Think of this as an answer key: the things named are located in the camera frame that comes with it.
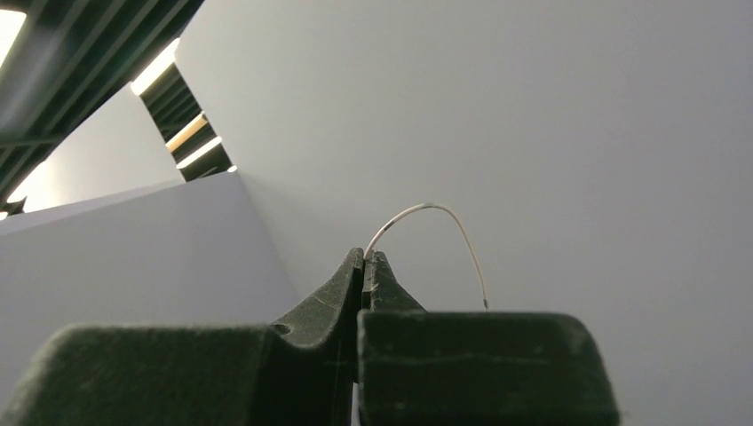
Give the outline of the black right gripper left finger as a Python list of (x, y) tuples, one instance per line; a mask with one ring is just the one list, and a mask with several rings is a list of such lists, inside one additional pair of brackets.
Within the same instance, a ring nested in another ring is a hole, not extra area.
[(4, 425), (348, 425), (364, 254), (269, 324), (76, 325), (37, 353)]

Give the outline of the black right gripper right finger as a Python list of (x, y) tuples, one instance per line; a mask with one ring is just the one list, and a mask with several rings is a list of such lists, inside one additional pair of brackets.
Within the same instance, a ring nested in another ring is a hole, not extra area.
[(364, 425), (617, 425), (588, 328), (556, 312), (429, 312), (381, 252), (357, 317)]

